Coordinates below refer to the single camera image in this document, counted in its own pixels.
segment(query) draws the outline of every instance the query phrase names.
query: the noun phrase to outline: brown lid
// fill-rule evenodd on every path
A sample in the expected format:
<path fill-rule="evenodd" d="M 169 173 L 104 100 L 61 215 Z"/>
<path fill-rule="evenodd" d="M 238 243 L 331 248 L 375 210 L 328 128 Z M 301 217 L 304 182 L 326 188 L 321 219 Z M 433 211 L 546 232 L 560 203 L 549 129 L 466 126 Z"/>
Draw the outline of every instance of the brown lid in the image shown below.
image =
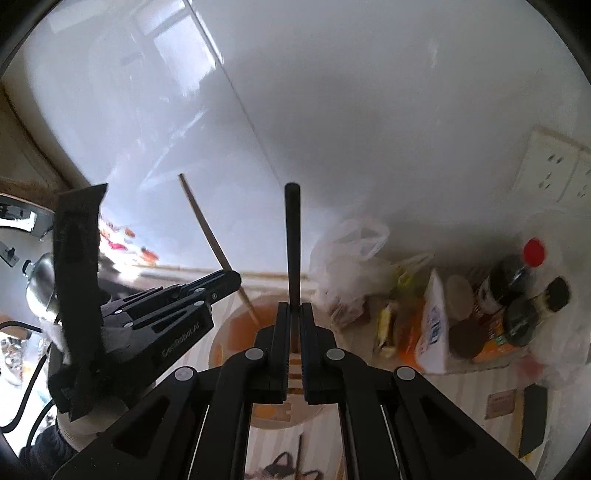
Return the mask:
<path fill-rule="evenodd" d="M 474 358 L 488 340 L 488 328 L 468 318 L 449 329 L 449 348 L 461 358 Z"/>

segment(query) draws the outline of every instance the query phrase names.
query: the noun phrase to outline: bottle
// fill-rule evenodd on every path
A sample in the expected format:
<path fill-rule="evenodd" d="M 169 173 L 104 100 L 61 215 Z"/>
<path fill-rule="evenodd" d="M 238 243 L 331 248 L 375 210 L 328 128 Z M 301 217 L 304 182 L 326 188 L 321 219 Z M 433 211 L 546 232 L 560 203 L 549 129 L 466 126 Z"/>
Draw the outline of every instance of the bottle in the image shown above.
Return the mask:
<path fill-rule="evenodd" d="M 537 238 L 530 239 L 523 254 L 509 255 L 497 263 L 475 295 L 472 316 L 480 323 L 487 323 L 513 300 L 523 295 L 530 277 L 530 268 L 539 267 L 545 258 L 544 245 Z"/>
<path fill-rule="evenodd" d="M 396 299 L 400 302 L 406 315 L 412 315 L 417 310 L 418 296 L 414 276 L 404 267 L 397 268 Z"/>
<path fill-rule="evenodd" d="M 506 309 L 492 316 L 488 341 L 473 361 L 493 360 L 526 346 L 533 338 L 536 327 L 569 301 L 570 289 L 563 277 L 556 277 L 533 299 L 515 299 Z"/>

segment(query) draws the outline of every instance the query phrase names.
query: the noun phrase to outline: plastic bag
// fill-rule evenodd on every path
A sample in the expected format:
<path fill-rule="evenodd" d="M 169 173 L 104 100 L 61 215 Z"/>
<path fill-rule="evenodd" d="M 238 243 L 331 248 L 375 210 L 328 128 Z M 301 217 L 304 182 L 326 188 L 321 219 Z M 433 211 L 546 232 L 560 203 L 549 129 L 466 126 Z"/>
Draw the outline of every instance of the plastic bag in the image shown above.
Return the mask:
<path fill-rule="evenodd" d="M 528 345 L 529 355 L 519 362 L 528 381 L 553 388 L 561 388 L 577 378 L 585 367 L 591 343 L 591 299 L 588 294 L 583 294 L 587 290 L 589 275 L 580 264 L 581 260 L 585 263 L 586 258 L 576 258 L 570 263 L 564 259 L 569 251 L 579 251 L 573 245 L 574 240 L 584 239 L 584 232 L 573 230 L 573 224 L 574 219 L 567 216 L 545 213 L 530 219 L 522 234 L 523 238 L 540 238 L 547 254 L 544 263 L 533 272 L 528 297 L 541 293 L 559 275 L 570 288 L 569 304 L 536 328 Z M 535 369 L 532 368 L 533 362 L 536 363 Z"/>
<path fill-rule="evenodd" d="M 419 255 L 394 264 L 376 257 L 389 235 L 388 226 L 378 220 L 354 218 L 326 232 L 314 246 L 310 255 L 310 278 L 318 283 L 314 301 L 327 310 L 335 326 L 357 319 L 365 296 L 388 294 L 397 267 L 413 274 L 432 259 Z"/>

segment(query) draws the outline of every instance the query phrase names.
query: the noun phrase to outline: stainless steel pot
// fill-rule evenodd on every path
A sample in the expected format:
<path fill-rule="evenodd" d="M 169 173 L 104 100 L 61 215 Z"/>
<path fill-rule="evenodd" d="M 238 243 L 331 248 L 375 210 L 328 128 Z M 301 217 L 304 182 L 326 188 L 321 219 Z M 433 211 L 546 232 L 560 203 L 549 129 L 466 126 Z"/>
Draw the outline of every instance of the stainless steel pot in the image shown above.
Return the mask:
<path fill-rule="evenodd" d="M 56 277 L 53 270 L 53 254 L 46 253 L 37 262 L 26 260 L 22 274 L 28 278 L 27 303 L 38 317 L 54 321 L 60 311 L 56 293 Z"/>

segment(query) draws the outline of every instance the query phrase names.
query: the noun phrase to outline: paper label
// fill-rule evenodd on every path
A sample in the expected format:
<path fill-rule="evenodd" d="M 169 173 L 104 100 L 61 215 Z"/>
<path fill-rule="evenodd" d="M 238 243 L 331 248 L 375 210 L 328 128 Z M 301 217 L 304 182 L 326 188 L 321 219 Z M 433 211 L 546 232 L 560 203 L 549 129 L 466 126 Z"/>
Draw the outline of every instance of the paper label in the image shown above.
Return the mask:
<path fill-rule="evenodd" d="M 478 289 L 476 299 L 480 309 L 489 315 L 493 315 L 503 308 L 503 305 L 499 304 L 492 296 L 490 277 L 487 277 L 486 280 L 482 282 L 482 285 Z"/>
<path fill-rule="evenodd" d="M 504 392 L 493 393 L 488 396 L 486 401 L 485 420 L 495 419 L 513 413 L 515 410 L 515 399 L 517 390 L 506 390 Z"/>
<path fill-rule="evenodd" d="M 505 338 L 503 312 L 504 310 L 501 310 L 493 316 L 489 325 L 488 341 L 484 344 L 480 353 L 472 359 L 473 362 L 488 362 L 517 349 L 516 346 L 508 343 Z"/>

